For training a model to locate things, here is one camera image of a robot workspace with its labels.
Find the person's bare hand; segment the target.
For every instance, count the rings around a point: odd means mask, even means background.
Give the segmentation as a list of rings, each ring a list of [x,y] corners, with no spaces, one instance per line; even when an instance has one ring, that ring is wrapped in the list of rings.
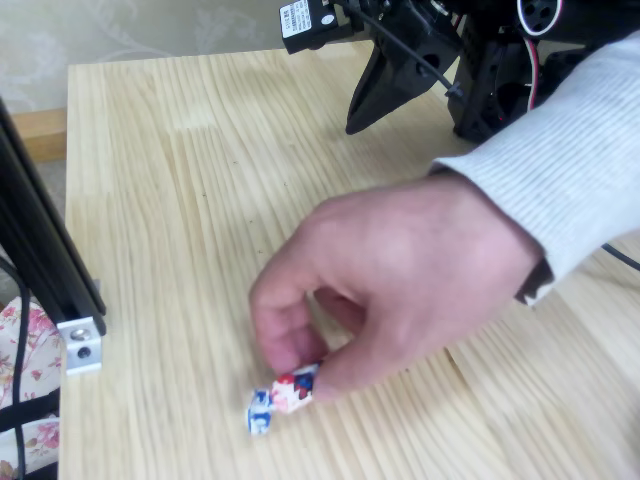
[[[250,312],[279,374],[318,363],[313,397],[375,384],[492,319],[537,242],[457,174],[318,205],[257,277]]]

